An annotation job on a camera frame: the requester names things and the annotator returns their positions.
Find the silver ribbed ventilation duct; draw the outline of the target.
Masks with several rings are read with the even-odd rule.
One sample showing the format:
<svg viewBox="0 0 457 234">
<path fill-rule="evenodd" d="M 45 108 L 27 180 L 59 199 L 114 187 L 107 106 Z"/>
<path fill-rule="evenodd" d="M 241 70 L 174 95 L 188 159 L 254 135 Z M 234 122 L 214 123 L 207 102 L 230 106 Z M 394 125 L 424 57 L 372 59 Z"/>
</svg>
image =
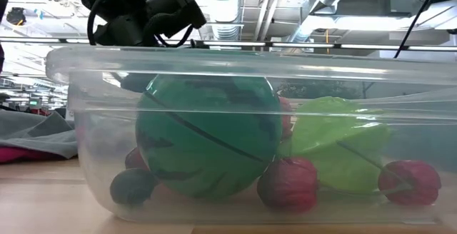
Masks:
<svg viewBox="0 0 457 234">
<path fill-rule="evenodd" d="M 214 39 L 238 41 L 241 36 L 241 0 L 209 0 L 209 18 Z"/>
</svg>

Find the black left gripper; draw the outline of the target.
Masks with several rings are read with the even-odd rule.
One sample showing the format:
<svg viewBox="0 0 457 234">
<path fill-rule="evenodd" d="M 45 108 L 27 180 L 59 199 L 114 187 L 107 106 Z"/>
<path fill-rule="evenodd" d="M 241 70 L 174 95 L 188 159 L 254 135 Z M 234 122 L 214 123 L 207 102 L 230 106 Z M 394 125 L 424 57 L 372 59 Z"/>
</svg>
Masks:
<svg viewBox="0 0 457 234">
<path fill-rule="evenodd" d="M 157 46 L 151 30 L 159 16 L 148 16 L 143 11 L 117 16 L 104 25 L 98 25 L 94 41 L 103 46 Z M 133 92 L 144 92 L 156 78 L 155 73 L 129 73 L 121 81 L 121 88 Z"/>
</svg>

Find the long horizontal light bar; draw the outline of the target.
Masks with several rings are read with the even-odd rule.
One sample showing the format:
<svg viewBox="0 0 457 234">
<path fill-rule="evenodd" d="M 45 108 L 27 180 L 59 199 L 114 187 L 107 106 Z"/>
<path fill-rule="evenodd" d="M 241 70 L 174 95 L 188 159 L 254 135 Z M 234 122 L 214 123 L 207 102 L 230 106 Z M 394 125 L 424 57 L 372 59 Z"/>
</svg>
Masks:
<svg viewBox="0 0 457 234">
<path fill-rule="evenodd" d="M 8 37 L 0 36 L 0 42 L 30 43 L 30 44 L 89 44 L 88 39 L 73 38 L 47 38 L 47 37 Z M 261 42 L 261 41 L 200 41 L 196 44 L 204 46 L 246 46 L 264 48 L 293 48 L 293 49 L 356 49 L 356 50 L 381 50 L 394 51 L 400 48 L 397 45 L 373 44 L 325 44 L 325 43 L 289 43 L 289 42 Z M 403 46 L 402 51 L 431 51 L 431 52 L 457 52 L 457 46 Z"/>
</svg>

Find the dark toy blueberry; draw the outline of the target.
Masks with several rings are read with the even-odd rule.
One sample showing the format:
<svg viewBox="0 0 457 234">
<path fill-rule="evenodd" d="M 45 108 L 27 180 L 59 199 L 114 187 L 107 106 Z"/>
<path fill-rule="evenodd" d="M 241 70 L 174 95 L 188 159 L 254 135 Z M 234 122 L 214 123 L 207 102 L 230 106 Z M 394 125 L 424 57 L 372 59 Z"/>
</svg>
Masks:
<svg viewBox="0 0 457 234">
<path fill-rule="evenodd" d="M 141 205 L 151 197 L 158 181 L 150 171 L 130 168 L 117 174 L 110 185 L 110 195 L 119 205 Z"/>
</svg>

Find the clear plastic tupperware container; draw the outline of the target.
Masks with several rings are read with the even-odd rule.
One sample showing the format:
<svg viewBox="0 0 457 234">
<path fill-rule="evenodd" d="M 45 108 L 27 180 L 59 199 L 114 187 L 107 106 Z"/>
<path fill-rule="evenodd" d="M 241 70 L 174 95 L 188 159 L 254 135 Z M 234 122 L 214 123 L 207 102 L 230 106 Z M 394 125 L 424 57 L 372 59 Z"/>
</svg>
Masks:
<svg viewBox="0 0 457 234">
<path fill-rule="evenodd" d="M 113 202 L 110 185 L 126 170 L 126 155 L 137 147 L 136 119 L 143 92 L 121 88 L 129 73 L 266 78 L 292 112 L 313 99 L 337 97 L 380 111 L 379 123 L 390 130 L 381 149 L 381 165 L 423 161 L 441 177 L 432 205 L 397 205 L 384 195 L 356 193 L 324 185 L 318 179 L 317 203 L 305 213 L 266 207 L 256 187 L 224 198 L 182 195 L 158 181 L 141 205 Z M 275 54 L 256 51 L 75 46 L 51 51 L 46 74 L 69 87 L 79 163 L 95 199 L 125 220 L 156 223 L 277 224 L 314 222 L 430 223 L 457 213 L 457 63 L 391 58 Z M 286 158 L 278 156 L 273 160 Z"/>
</svg>

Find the lime green toy fruit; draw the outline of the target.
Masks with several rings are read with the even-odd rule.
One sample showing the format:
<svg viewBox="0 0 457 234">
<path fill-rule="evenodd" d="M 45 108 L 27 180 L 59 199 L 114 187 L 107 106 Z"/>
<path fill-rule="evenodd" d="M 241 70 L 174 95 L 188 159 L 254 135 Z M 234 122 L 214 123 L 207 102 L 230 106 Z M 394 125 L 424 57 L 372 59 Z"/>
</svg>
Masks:
<svg viewBox="0 0 457 234">
<path fill-rule="evenodd" d="M 378 187 L 381 149 L 390 130 L 379 123 L 380 111 L 353 101 L 323 97 L 305 102 L 292 135 L 278 149 L 279 157 L 299 157 L 312 162 L 318 179 L 339 190 L 368 193 Z"/>
</svg>

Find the red cloth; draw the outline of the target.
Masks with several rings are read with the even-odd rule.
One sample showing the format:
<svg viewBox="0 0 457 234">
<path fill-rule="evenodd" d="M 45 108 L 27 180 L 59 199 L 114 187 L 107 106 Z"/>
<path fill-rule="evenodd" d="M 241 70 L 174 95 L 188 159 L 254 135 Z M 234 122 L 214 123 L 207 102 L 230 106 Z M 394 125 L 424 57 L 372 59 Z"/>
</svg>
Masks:
<svg viewBox="0 0 457 234">
<path fill-rule="evenodd" d="M 35 151 L 27 148 L 0 146 L 0 164 L 24 161 L 54 161 L 65 157 L 55 153 Z"/>
</svg>

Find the grey cloth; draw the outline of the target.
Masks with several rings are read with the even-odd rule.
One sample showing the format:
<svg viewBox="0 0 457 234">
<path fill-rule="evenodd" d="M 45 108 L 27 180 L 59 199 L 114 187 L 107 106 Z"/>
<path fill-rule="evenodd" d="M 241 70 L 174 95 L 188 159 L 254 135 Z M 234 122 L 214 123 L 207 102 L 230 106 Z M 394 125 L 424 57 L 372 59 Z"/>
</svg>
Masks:
<svg viewBox="0 0 457 234">
<path fill-rule="evenodd" d="M 40 116 L 0 110 L 0 146 L 70 159 L 77 155 L 74 122 L 67 121 L 58 113 Z"/>
</svg>

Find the small red toy strawberry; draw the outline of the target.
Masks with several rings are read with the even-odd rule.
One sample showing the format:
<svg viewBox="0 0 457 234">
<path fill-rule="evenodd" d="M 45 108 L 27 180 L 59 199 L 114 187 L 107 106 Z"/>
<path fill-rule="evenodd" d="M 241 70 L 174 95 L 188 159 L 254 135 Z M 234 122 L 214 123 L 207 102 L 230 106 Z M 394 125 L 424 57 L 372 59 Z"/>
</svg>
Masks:
<svg viewBox="0 0 457 234">
<path fill-rule="evenodd" d="M 279 97 L 281 110 L 285 112 L 292 112 L 292 107 L 288 100 L 284 97 Z M 290 115 L 282 115 L 282 136 L 281 140 L 286 140 L 292 136 L 292 126 L 291 123 L 291 116 Z"/>
</svg>

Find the green striped toy watermelon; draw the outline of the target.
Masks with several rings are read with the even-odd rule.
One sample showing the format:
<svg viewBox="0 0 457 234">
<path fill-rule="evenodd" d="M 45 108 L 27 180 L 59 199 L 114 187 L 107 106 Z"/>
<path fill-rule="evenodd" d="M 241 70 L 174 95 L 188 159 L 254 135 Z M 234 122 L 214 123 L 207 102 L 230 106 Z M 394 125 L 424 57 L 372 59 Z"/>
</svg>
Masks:
<svg viewBox="0 0 457 234">
<path fill-rule="evenodd" d="M 281 106 L 266 78 L 159 74 L 138 107 L 145 163 L 167 188 L 193 198 L 249 187 L 281 141 Z"/>
</svg>

